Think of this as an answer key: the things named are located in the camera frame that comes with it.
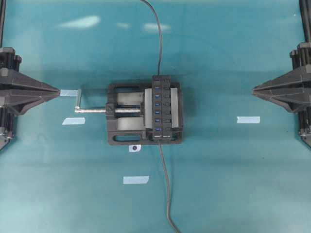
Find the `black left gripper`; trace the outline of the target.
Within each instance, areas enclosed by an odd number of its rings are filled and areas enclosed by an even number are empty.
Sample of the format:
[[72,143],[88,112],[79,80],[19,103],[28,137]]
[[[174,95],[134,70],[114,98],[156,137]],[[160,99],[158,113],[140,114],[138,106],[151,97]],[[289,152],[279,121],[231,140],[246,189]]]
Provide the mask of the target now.
[[7,108],[8,112],[15,116],[25,114],[28,110],[42,103],[59,97],[60,90],[37,81],[19,71],[22,58],[16,55],[12,47],[2,47],[0,49],[0,89],[1,90],[34,90],[55,92],[54,94],[44,94],[39,96],[8,96],[0,98],[0,107]]

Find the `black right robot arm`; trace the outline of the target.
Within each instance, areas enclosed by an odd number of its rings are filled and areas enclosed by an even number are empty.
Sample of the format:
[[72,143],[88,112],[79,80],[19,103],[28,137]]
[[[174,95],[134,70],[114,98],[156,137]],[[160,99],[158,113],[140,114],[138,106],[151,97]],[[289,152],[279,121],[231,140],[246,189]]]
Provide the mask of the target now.
[[297,113],[311,106],[311,2],[299,2],[305,42],[290,52],[293,69],[253,88],[252,95]]

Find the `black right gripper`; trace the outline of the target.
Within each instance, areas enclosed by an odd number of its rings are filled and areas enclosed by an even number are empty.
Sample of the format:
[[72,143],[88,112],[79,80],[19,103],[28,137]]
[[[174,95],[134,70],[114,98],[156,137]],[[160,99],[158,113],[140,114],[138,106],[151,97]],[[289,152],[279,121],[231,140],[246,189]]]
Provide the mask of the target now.
[[[298,113],[310,107],[311,103],[289,97],[260,94],[265,91],[272,91],[273,94],[307,94],[310,92],[308,84],[311,82],[311,43],[299,43],[297,49],[290,52],[290,58],[293,66],[292,71],[254,87],[252,95],[274,103],[289,113]],[[306,70],[295,70],[300,67],[304,67]]]

